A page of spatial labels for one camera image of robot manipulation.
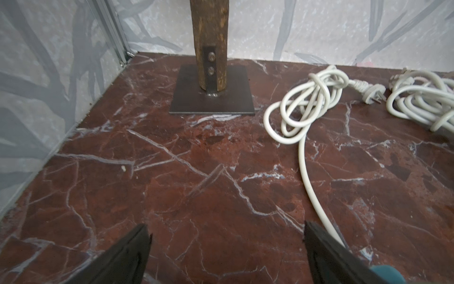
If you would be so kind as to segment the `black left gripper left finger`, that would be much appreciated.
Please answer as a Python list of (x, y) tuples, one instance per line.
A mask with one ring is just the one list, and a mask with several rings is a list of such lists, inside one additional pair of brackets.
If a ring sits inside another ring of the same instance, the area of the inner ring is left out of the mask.
[(67, 281), (69, 284), (140, 284), (153, 236), (139, 224), (90, 265)]

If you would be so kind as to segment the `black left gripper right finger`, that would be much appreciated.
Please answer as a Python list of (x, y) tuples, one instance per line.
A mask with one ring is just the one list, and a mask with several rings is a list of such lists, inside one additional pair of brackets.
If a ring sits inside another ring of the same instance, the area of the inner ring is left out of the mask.
[(305, 247), (315, 284), (385, 284), (315, 222), (305, 222)]

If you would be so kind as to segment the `blue power strip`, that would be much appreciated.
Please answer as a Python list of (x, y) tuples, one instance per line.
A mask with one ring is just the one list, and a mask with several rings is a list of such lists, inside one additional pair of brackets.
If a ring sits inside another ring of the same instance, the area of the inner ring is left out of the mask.
[(389, 284), (406, 284), (403, 275), (392, 266), (371, 266), (370, 269)]

